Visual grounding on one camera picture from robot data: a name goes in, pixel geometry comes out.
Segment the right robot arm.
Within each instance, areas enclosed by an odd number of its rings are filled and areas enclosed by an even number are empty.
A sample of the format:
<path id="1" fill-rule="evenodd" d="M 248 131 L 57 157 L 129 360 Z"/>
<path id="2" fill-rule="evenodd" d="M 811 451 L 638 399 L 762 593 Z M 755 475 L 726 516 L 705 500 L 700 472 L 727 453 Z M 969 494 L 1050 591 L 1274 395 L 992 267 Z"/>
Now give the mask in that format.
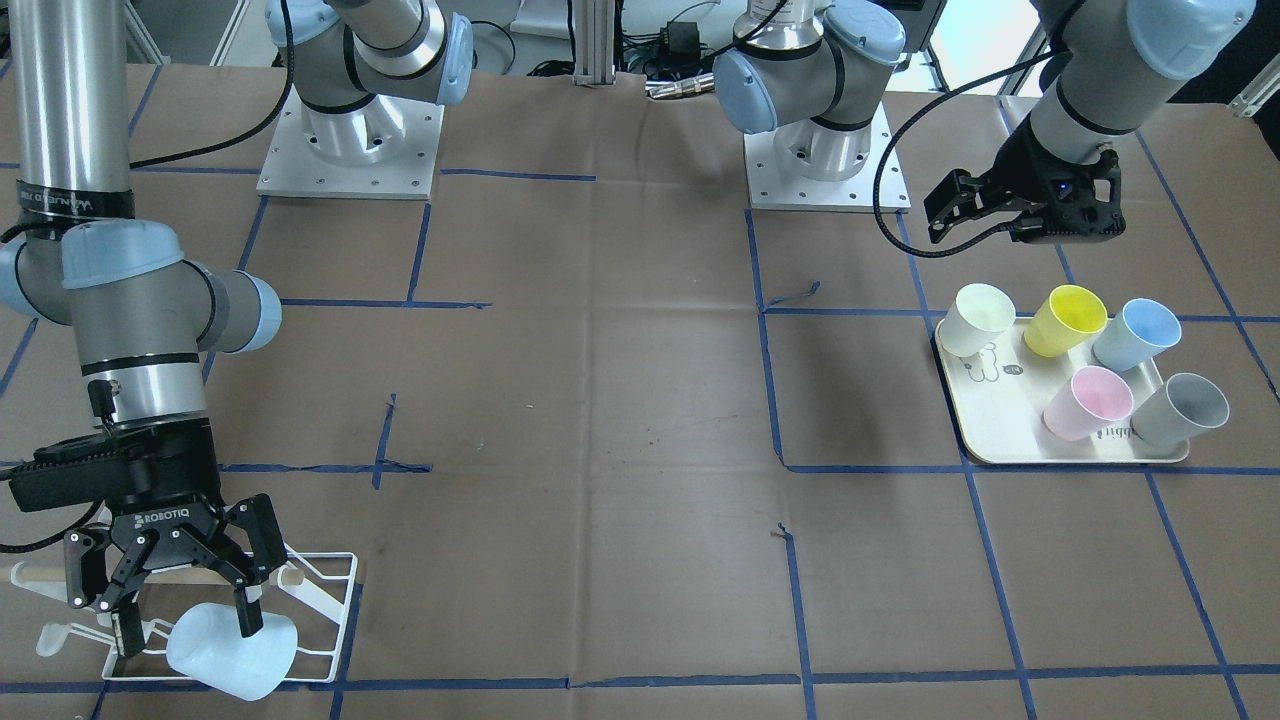
<path id="1" fill-rule="evenodd" d="M 173 568 L 233 589 L 242 641 L 266 619 L 287 551 L 271 500 L 221 497 L 200 356 L 271 341 L 282 305 L 264 281 L 187 259 L 134 213 L 122 1 L 13 1 L 20 214 L 3 234 L 3 302 L 74 331 L 96 430 L 3 471 L 24 512 L 86 506 L 56 534 L 67 602 L 110 619 L 123 659 L 145 650 L 137 596 Z"/>

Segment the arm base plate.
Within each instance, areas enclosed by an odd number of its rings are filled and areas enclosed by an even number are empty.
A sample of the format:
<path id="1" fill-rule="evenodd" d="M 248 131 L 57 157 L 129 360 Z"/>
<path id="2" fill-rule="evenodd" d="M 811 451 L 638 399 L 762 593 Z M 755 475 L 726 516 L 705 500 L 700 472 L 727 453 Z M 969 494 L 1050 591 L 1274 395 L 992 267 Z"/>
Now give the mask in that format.
<path id="1" fill-rule="evenodd" d="M 879 206 L 887 213 L 913 206 L 901 163 L 887 149 L 891 128 L 881 104 L 870 124 L 852 133 L 796 122 L 742 137 L 750 206 L 787 211 L 873 211 L 876 169 Z"/>
<path id="2" fill-rule="evenodd" d="M 445 109 L 376 96 L 348 114 L 315 111 L 292 94 L 257 191 L 296 199 L 428 200 Z"/>

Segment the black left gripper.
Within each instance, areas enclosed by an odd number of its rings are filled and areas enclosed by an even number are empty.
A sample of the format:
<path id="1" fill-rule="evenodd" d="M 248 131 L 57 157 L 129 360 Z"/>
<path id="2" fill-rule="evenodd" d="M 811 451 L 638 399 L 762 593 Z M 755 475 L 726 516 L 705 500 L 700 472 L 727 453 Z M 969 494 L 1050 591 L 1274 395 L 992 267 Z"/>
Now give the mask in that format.
<path id="1" fill-rule="evenodd" d="M 1064 161 L 1019 126 L 988 172 L 954 169 L 925 196 L 931 242 L 996 211 L 1019 213 L 1011 229 L 1018 242 L 1105 242 L 1126 229 L 1121 178 L 1114 149 L 1092 164 Z"/>

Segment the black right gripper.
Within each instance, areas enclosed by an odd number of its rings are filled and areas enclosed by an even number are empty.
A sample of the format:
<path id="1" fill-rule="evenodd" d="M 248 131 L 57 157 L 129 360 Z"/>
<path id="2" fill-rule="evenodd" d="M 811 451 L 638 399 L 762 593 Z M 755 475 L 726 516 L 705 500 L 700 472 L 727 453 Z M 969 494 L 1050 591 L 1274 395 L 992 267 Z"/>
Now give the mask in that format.
<path id="1" fill-rule="evenodd" d="M 146 646 L 137 594 L 146 577 L 206 568 L 234 588 L 239 634 L 264 626 L 261 585 L 287 560 L 273 501 L 227 506 L 209 420 L 104 432 L 40 448 L 8 471 L 17 507 L 37 512 L 91 505 L 61 536 L 70 606 L 110 616 L 120 659 Z M 244 532 L 246 553 L 227 528 Z"/>

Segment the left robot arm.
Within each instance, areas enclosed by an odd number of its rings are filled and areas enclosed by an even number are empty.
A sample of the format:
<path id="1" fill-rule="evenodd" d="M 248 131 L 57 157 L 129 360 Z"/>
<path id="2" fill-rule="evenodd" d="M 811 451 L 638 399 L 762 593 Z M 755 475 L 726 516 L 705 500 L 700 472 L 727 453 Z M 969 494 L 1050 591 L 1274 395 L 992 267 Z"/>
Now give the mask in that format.
<path id="1" fill-rule="evenodd" d="M 1098 243 L 1126 229 L 1117 143 L 1206 73 L 1253 20 L 1254 1 L 1037 1 L 1041 40 L 964 85 L 940 91 L 888 137 L 895 150 L 928 111 L 1030 70 L 1041 96 L 982 173 L 955 169 L 925 196 L 931 249 L 947 258 L 992 234 L 1021 243 Z M 893 1 L 750 1 L 732 41 L 709 55 L 730 123 L 771 135 L 795 176 L 835 183 L 870 173 L 870 210 L 899 250 L 879 193 L 886 154 L 870 150 L 873 117 L 913 49 Z"/>

